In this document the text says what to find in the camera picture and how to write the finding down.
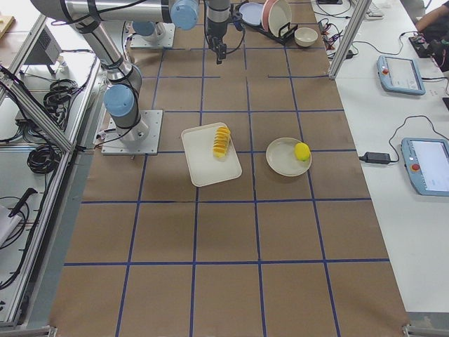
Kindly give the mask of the blue round plate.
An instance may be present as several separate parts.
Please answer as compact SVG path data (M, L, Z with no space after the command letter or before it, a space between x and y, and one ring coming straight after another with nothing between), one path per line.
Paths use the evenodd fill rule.
M262 22L263 5L255 2L247 2L239 7L242 20L251 26L259 26Z

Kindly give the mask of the orange sliced bread loaf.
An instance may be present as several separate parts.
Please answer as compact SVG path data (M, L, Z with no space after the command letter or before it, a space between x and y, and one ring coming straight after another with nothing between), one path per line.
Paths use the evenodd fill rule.
M213 155L215 157L222 158L227 154L230 139L231 131L226 126L217 128L213 142Z

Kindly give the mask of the pink plate in rack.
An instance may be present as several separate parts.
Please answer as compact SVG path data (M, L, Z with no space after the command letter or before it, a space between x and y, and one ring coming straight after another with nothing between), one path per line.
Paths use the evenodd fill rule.
M263 30L266 32L272 32L269 26L269 14L277 3L278 0L266 0L262 7L261 23Z

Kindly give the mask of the cream plate in rack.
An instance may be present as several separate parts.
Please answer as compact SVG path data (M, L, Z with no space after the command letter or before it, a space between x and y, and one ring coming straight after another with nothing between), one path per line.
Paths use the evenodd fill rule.
M288 30L292 22L293 14L290 9L290 4L285 0L278 0L278 3L273 6L269 14L269 26L271 33L275 37L281 37Z

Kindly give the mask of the cream round plate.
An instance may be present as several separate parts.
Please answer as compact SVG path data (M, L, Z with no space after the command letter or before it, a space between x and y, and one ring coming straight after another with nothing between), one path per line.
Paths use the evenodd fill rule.
M266 160L269 166L282 176L294 177L306 173L312 162L297 160L294 146L301 142L295 138L278 138L272 141L266 150Z

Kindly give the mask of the black dish rack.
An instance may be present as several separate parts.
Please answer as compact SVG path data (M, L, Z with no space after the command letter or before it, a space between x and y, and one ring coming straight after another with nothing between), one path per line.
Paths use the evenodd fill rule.
M243 24L269 39L286 45L293 38L297 25L287 1L265 1L263 4L244 1L236 6Z

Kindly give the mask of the cream bowl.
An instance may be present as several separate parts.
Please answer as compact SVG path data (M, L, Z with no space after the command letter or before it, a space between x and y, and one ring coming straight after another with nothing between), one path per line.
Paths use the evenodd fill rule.
M303 48L312 46L318 39L318 33L315 29L300 27L295 30L295 43Z

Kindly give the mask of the cream rectangular tray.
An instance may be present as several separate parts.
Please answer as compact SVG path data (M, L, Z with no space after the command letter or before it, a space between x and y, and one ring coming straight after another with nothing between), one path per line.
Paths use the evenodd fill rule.
M221 158L213 154L216 130L227 127L223 122L185 129L181 133L190 178L196 187L203 187L239 178L242 168L232 139Z

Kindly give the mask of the yellow lemon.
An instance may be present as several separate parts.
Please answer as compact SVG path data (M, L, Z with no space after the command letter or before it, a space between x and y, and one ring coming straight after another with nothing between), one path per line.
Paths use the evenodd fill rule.
M308 161L311 156L311 150L309 149L308 144L298 142L294 146L294 154L297 160Z

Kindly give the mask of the black power adapter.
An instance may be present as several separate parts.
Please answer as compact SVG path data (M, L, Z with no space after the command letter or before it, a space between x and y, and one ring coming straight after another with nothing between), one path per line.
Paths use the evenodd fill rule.
M383 164L387 165L391 163L390 154L384 152L366 152L360 156L359 159L369 164Z

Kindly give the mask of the far blue teach pendant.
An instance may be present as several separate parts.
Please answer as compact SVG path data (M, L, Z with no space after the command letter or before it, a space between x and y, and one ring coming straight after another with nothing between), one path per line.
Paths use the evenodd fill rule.
M387 92L407 95L426 93L417 61L380 55L377 73L383 89Z

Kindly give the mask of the blue teach pendant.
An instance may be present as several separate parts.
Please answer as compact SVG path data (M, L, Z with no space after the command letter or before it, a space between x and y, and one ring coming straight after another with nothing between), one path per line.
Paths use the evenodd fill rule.
M401 141L404 166L418 194L448 196L448 141L404 138Z
M387 92L407 95L426 93L417 61L380 55L377 73L383 89Z

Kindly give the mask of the near blue teach pendant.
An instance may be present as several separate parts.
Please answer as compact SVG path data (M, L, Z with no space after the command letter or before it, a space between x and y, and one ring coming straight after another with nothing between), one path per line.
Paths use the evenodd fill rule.
M401 141L404 166L418 194L448 196L448 141L404 138Z

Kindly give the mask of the aluminium frame post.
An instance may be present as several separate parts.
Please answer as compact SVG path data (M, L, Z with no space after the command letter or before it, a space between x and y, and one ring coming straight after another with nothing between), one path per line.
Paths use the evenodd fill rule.
M346 60L347 52L349 47L351 46L358 29L361 26L361 23L365 17L366 11L370 5L371 1L369 0L359 0L356 3L354 12L351 15L349 23L344 29L343 38L338 46L338 49L334 55L333 61L330 64L330 68L328 70L328 76L330 79L334 80L337 78L337 74L340 71L340 68L343 62Z

